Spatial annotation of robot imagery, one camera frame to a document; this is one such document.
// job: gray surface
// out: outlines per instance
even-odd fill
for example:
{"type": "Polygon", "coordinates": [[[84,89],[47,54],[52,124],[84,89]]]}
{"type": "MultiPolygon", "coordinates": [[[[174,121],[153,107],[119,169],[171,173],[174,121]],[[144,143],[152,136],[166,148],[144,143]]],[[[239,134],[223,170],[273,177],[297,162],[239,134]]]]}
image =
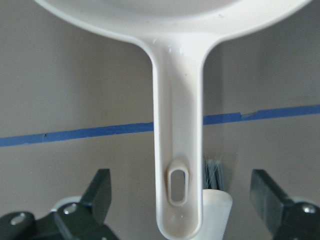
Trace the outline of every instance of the gray surface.
{"type": "MultiPolygon", "coordinates": [[[[151,122],[152,72],[137,46],[78,29],[33,1],[0,0],[0,137],[151,122]]],[[[225,42],[204,67],[205,115],[320,104],[320,1],[225,42]]],[[[269,240],[248,198],[264,168],[290,194],[320,204],[320,115],[205,126],[233,197],[226,240],[269,240]]],[[[121,239],[164,239],[156,225],[153,133],[0,148],[0,215],[45,215],[110,168],[107,222],[121,239]]]]}

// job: blue tape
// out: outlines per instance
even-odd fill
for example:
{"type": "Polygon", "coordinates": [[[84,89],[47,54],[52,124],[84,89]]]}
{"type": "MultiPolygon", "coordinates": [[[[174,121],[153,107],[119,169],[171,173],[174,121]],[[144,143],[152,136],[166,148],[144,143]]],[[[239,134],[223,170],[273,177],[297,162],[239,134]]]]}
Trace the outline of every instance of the blue tape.
{"type": "MultiPolygon", "coordinates": [[[[269,110],[259,110],[250,114],[226,113],[209,115],[203,118],[204,125],[227,124],[234,122],[255,121],[263,119],[286,118],[302,115],[320,114],[320,104],[312,106],[285,107],[269,110]]],[[[154,130],[154,123],[134,123],[125,125],[102,126],[84,128],[70,131],[57,131],[41,134],[10,136],[0,138],[0,147],[49,143],[71,139],[92,138],[118,134],[131,134],[151,132],[154,130]]]]}

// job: metal bolt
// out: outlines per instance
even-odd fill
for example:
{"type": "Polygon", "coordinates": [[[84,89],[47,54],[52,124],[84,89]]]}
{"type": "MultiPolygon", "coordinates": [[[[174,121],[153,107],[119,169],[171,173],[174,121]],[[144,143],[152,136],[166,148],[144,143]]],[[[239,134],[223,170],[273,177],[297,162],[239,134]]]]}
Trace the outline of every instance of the metal bolt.
{"type": "Polygon", "coordinates": [[[18,225],[22,223],[26,218],[26,215],[22,212],[18,216],[15,216],[14,218],[11,219],[10,224],[11,225],[18,225]]]}
{"type": "Polygon", "coordinates": [[[67,206],[63,212],[64,214],[72,214],[77,210],[77,204],[72,203],[71,205],[67,206]]]}
{"type": "Polygon", "coordinates": [[[311,205],[311,204],[304,204],[302,206],[302,210],[306,213],[306,214],[314,214],[317,210],[315,208],[315,206],[311,205]]]}

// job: brush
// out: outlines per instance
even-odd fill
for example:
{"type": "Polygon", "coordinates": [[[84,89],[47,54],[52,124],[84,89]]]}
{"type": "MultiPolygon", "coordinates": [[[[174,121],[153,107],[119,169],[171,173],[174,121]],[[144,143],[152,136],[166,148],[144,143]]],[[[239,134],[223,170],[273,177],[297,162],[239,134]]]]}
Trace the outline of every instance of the brush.
{"type": "Polygon", "coordinates": [[[222,240],[232,206],[225,192],[222,154],[202,159],[203,220],[199,233],[191,240],[222,240]]]}

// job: white pan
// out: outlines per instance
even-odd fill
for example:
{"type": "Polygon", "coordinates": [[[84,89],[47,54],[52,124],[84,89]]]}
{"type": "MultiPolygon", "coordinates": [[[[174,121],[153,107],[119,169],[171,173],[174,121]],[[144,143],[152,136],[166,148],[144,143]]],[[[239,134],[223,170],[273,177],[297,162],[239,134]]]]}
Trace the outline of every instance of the white pan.
{"type": "Polygon", "coordinates": [[[153,66],[157,225],[168,239],[193,237],[203,214],[204,61],[218,43],[280,21],[311,0],[35,1],[69,23],[147,52],[153,66]],[[184,172],[184,197],[173,200],[176,170],[184,172]]]}

